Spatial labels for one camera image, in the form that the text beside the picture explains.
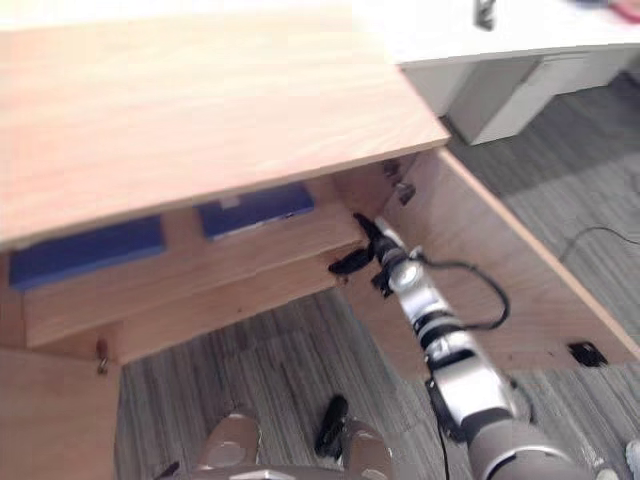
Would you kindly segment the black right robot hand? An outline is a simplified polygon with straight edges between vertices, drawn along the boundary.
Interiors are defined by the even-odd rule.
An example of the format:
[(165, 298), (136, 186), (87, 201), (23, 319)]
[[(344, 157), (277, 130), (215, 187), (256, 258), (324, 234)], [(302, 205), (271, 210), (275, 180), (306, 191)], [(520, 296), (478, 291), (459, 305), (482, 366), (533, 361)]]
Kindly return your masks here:
[(392, 251), (405, 251), (399, 240), (395, 240), (385, 234), (374, 221), (365, 215), (354, 213), (353, 218), (364, 231), (369, 243), (366, 247), (357, 248), (342, 259), (330, 264), (328, 266), (330, 273), (338, 276), (347, 276), (364, 269), (374, 259), (382, 265), (384, 257)]

